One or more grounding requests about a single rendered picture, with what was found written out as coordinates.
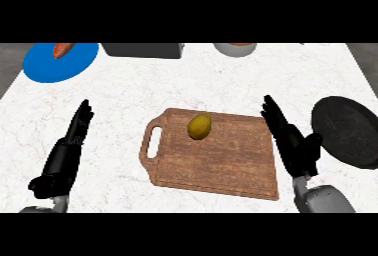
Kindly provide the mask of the grey bowl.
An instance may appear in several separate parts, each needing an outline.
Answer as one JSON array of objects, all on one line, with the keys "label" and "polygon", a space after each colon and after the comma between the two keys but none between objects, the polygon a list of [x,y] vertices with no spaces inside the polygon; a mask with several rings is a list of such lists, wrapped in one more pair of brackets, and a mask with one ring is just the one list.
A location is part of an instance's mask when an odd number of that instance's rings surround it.
[{"label": "grey bowl", "polygon": [[216,43],[214,47],[223,55],[240,58],[248,56],[254,52],[257,44],[248,43],[235,45],[231,43]]}]

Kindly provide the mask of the black round pan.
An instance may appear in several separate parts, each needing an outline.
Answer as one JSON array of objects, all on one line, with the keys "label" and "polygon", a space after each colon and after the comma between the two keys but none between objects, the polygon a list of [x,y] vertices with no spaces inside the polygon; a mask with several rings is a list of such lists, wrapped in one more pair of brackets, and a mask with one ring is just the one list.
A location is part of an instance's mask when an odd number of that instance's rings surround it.
[{"label": "black round pan", "polygon": [[378,116],[359,102],[341,96],[322,98],[312,110],[312,129],[343,163],[378,169]]}]

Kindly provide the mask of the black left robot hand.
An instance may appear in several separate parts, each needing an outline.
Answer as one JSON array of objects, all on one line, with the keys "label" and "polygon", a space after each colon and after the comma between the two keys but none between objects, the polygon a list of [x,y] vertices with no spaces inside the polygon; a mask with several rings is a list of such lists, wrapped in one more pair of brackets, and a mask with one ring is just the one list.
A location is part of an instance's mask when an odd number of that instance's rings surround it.
[{"label": "black left robot hand", "polygon": [[67,196],[71,192],[93,115],[89,100],[84,100],[73,116],[67,134],[55,143],[42,175],[28,185],[37,199]]}]

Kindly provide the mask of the brown wooden cutting board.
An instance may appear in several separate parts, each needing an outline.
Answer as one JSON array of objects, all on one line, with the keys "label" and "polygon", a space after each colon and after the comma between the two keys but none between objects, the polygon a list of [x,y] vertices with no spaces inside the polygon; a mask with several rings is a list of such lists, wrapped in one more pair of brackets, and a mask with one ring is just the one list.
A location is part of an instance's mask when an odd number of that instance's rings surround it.
[{"label": "brown wooden cutting board", "polygon": [[195,140],[195,110],[170,108],[146,126],[139,159],[154,185],[250,198],[279,198],[272,135],[262,117],[211,114]]}]

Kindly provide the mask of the dark grey appliance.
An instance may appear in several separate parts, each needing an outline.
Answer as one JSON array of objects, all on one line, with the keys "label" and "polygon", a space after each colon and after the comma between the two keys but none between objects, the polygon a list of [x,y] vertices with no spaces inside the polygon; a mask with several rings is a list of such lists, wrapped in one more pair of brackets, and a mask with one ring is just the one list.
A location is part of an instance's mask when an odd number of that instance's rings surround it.
[{"label": "dark grey appliance", "polygon": [[180,59],[183,43],[104,43],[107,54],[113,57]]}]

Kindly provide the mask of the yellow lemon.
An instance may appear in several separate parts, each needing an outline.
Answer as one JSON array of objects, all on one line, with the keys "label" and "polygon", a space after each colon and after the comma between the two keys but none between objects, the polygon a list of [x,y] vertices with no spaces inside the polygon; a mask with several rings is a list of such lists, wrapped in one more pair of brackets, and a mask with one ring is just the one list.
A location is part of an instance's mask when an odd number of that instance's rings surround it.
[{"label": "yellow lemon", "polygon": [[203,140],[211,131],[211,115],[201,114],[189,122],[188,134],[192,139]]}]

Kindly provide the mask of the blue round plate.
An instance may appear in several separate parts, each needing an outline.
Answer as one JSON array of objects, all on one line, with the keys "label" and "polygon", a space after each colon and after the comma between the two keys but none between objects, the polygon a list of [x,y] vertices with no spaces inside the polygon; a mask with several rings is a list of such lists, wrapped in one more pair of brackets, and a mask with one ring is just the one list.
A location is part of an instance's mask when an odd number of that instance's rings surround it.
[{"label": "blue round plate", "polygon": [[93,63],[98,52],[98,43],[79,43],[68,53],[53,57],[53,43],[37,43],[24,57],[24,73],[40,83],[61,82],[77,76]]}]

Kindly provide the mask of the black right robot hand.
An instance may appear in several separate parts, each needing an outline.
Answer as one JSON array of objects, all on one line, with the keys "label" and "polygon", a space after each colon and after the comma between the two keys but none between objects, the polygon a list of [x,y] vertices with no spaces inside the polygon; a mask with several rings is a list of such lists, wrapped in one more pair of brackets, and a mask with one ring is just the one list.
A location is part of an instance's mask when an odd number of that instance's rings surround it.
[{"label": "black right robot hand", "polygon": [[276,141],[282,163],[291,177],[316,176],[322,135],[312,133],[307,137],[303,136],[297,126],[287,121],[281,108],[269,95],[265,96],[262,116]]}]

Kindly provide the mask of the orange carrot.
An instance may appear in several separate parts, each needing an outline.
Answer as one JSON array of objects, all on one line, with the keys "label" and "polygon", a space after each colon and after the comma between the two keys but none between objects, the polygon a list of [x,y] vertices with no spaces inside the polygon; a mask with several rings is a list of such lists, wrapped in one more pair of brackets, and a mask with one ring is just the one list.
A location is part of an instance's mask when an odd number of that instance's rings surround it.
[{"label": "orange carrot", "polygon": [[58,43],[53,47],[53,58],[59,59],[73,49],[74,43]]}]

